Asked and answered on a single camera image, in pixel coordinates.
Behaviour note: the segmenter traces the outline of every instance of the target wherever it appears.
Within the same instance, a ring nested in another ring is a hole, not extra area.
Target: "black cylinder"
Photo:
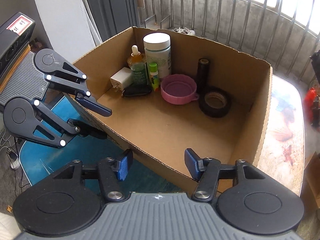
[[[197,77],[196,77],[198,94],[202,93],[202,91],[204,91],[205,87],[207,86],[209,67],[210,67],[210,61],[208,59],[206,58],[199,59]]]

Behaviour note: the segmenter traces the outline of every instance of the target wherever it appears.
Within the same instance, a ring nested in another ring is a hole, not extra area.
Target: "blue gripper pad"
[[[125,177],[128,175],[132,162],[133,162],[133,153],[130,150],[129,153],[120,161],[119,171],[117,172],[117,179],[119,181],[125,180]]]
[[[191,177],[199,181],[203,172],[198,169],[196,157],[200,159],[192,149],[188,148],[184,151],[184,163],[187,166]]]

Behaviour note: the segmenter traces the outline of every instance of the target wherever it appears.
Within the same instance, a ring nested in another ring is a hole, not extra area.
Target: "dropper bottle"
[[[132,46],[131,54],[131,70],[133,75],[133,83],[135,85],[145,85],[148,83],[145,63],[143,62],[142,55],[138,51],[136,45]]]

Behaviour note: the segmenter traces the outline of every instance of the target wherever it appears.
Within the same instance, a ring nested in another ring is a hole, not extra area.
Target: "green cap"
[[[157,71],[158,71],[157,63],[151,62],[151,63],[149,64],[149,70],[150,70],[150,72],[152,72],[152,73],[157,72]]]

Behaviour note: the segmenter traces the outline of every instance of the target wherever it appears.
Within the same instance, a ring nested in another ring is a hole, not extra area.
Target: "white jar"
[[[170,36],[165,33],[152,33],[143,38],[147,65],[157,63],[160,82],[171,75]]]

